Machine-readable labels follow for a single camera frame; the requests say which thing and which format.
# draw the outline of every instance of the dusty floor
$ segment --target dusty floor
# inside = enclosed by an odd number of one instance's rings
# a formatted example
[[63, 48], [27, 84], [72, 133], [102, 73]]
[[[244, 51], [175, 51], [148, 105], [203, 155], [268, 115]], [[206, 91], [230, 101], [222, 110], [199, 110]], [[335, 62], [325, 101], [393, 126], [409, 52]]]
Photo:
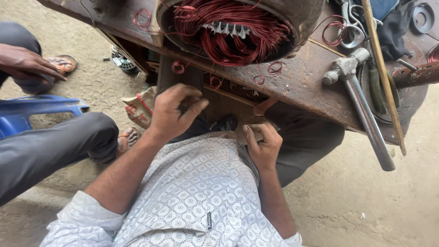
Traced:
[[[91, 111], [109, 115], [121, 130], [131, 125], [119, 99], [135, 95], [142, 82], [102, 61], [109, 57], [108, 43], [90, 26], [35, 0], [0, 0], [0, 20], [26, 26], [39, 39], [44, 56], [70, 54], [78, 60], [79, 69], [51, 94], [85, 100]], [[23, 95], [11, 80], [0, 90], [1, 99]], [[211, 120], [235, 113], [240, 124], [257, 121], [250, 107], [212, 92], [206, 95], [212, 102]], [[304, 245], [439, 246], [438, 105], [439, 86], [432, 85], [407, 134], [408, 155], [389, 147], [396, 171], [382, 171], [366, 136], [347, 132], [340, 147], [284, 189]], [[85, 160], [0, 208], [0, 246], [38, 246], [56, 212], [102, 169]], [[359, 219], [362, 213], [364, 220]]]

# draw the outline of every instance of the sitting man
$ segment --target sitting man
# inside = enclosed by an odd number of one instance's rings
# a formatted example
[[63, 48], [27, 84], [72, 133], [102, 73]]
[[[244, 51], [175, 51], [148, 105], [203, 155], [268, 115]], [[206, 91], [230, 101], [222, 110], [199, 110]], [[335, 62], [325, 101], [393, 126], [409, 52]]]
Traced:
[[[183, 84], [158, 95], [143, 137], [76, 193], [40, 246], [300, 246], [281, 187], [338, 146], [343, 127], [270, 99], [254, 112], [282, 130], [244, 125], [245, 147], [232, 131], [193, 134], [201, 96]], [[193, 102], [184, 113], [182, 101]]]
[[[69, 56], [44, 59], [40, 44], [23, 26], [0, 22], [0, 86], [12, 77], [27, 94], [53, 86], [76, 68]], [[46, 130], [0, 139], [0, 207], [55, 171], [90, 157], [112, 162], [136, 141], [129, 128], [118, 138], [115, 122], [103, 113], [85, 113]]]

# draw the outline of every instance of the hammer head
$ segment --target hammer head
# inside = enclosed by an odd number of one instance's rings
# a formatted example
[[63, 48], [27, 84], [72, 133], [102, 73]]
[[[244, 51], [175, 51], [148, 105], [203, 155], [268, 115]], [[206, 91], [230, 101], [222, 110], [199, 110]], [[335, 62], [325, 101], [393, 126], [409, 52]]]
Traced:
[[358, 48], [346, 58], [338, 58], [332, 63], [332, 70], [325, 73], [323, 83], [326, 85], [334, 84], [339, 77], [342, 79], [355, 75], [358, 65], [363, 64], [369, 59], [370, 54], [364, 48]]

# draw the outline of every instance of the hand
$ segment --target hand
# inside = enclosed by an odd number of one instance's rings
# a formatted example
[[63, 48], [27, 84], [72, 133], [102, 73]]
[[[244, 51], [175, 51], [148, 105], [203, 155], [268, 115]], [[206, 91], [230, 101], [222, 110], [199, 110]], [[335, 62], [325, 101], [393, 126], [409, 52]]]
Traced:
[[[282, 137], [270, 123], [242, 126], [248, 145], [248, 154], [260, 173], [276, 171], [276, 159], [282, 145]], [[255, 133], [260, 132], [263, 140], [256, 142]]]
[[[177, 84], [161, 93], [155, 99], [151, 126], [148, 131], [155, 138], [167, 143], [183, 134], [207, 107], [209, 101], [200, 99], [202, 93], [195, 87]], [[188, 103], [188, 109], [182, 113], [179, 109]]]
[[66, 81], [55, 65], [23, 47], [0, 44], [0, 70], [15, 79], [35, 79], [46, 82], [40, 74]]

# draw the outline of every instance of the shirt label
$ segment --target shirt label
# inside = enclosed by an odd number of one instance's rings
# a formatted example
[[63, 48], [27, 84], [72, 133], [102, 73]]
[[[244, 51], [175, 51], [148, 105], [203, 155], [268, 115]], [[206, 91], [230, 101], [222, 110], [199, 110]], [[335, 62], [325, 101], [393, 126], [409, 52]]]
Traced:
[[212, 229], [212, 214], [210, 212], [207, 213], [207, 229]]

